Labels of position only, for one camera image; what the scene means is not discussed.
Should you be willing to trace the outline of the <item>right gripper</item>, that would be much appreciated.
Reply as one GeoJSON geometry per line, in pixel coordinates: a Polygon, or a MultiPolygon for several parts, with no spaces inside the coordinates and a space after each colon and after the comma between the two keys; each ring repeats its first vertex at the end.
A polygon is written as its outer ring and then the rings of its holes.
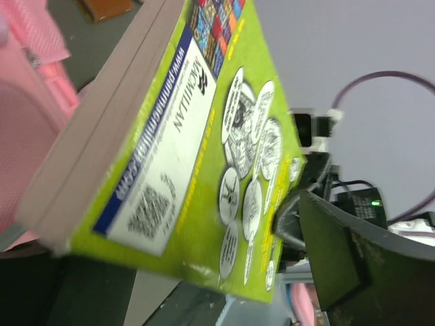
{"type": "Polygon", "coordinates": [[[298,208],[301,191],[307,190],[326,200],[332,188],[331,155],[328,152],[312,152],[306,159],[298,184],[289,191],[273,217],[273,234],[283,241],[283,265],[296,263],[307,253],[298,208]]]}

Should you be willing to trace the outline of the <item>green cartoon book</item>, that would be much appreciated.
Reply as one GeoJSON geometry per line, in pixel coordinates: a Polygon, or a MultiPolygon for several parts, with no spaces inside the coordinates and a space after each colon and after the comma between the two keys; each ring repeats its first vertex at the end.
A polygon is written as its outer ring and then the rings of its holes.
{"type": "Polygon", "coordinates": [[[150,1],[16,218],[54,252],[269,303],[304,165],[254,2],[150,1]]]}

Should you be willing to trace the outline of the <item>pink student backpack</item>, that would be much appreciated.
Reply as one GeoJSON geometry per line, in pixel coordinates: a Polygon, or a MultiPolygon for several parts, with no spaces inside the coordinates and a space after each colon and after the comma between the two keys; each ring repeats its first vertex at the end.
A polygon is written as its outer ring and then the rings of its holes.
{"type": "Polygon", "coordinates": [[[1,2],[1,250],[32,241],[14,215],[79,104],[70,55],[47,1],[1,2]]]}

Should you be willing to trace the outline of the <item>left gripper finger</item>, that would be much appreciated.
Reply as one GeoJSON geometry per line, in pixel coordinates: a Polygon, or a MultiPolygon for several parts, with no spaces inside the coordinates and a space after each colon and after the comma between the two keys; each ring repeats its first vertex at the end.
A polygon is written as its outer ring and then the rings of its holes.
{"type": "Polygon", "coordinates": [[[433,325],[434,247],[303,191],[300,225],[331,325],[433,325]]]}

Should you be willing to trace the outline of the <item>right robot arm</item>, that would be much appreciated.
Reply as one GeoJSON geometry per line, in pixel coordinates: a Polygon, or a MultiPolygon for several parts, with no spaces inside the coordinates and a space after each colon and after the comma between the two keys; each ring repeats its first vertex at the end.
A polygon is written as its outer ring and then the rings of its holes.
{"type": "Polygon", "coordinates": [[[316,219],[312,213],[306,212],[307,225],[314,235],[305,233],[304,220],[300,216],[304,208],[300,203],[303,192],[319,197],[337,213],[352,215],[364,223],[421,245],[434,246],[434,213],[424,209],[434,201],[434,194],[397,220],[389,221],[378,188],[363,180],[341,181],[338,167],[332,165],[331,156],[326,152],[312,152],[305,158],[294,158],[290,162],[289,178],[290,192],[276,210],[272,226],[274,235],[283,242],[282,266],[303,259],[315,263],[325,259],[353,261],[361,258],[351,232],[343,226],[327,225],[325,219],[316,219]]]}

